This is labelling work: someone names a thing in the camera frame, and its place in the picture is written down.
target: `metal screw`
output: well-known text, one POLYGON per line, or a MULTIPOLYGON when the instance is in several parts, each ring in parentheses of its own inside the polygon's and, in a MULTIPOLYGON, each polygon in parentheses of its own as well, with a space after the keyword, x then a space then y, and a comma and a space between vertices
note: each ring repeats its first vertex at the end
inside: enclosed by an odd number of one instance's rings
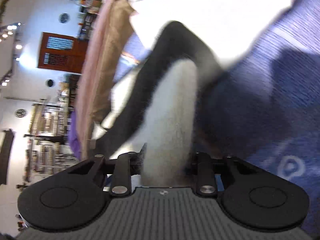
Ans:
POLYGON ((161 190, 161 191, 160 191, 160 194, 161 194, 161 195, 167 195, 168 193, 169 193, 169 192, 166 191, 166 190, 161 190))
POLYGON ((115 186, 112 188, 112 192, 115 194, 123 194, 127 192, 127 188, 125 186, 115 186))
POLYGON ((216 189, 212 186, 205 185, 205 186, 201 186, 200 191, 204 194, 211 194, 211 193, 215 192, 216 189))

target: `pink fabric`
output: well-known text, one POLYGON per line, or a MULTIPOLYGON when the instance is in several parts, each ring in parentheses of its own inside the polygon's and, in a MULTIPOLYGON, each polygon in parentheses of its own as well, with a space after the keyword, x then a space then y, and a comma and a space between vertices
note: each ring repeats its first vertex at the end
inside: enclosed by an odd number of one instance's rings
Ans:
POLYGON ((94 83, 96 82, 97 66, 103 39, 108 27, 108 13, 114 0, 105 0, 101 6, 99 15, 95 21, 95 28, 89 40, 85 61, 82 68, 82 75, 78 82, 76 98, 76 130, 80 143, 86 140, 88 118, 90 116, 90 103, 94 98, 94 83))

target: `ribbed gray surface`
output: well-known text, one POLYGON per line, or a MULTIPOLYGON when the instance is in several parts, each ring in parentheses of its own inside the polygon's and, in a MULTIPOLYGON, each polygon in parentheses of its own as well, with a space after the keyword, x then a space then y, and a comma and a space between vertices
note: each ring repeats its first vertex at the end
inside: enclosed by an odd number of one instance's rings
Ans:
POLYGON ((113 200, 106 212, 86 228, 46 233, 28 228, 18 240, 311 240, 301 229, 260 233, 242 228, 213 199, 200 198, 190 188, 137 188, 128 198, 113 200))

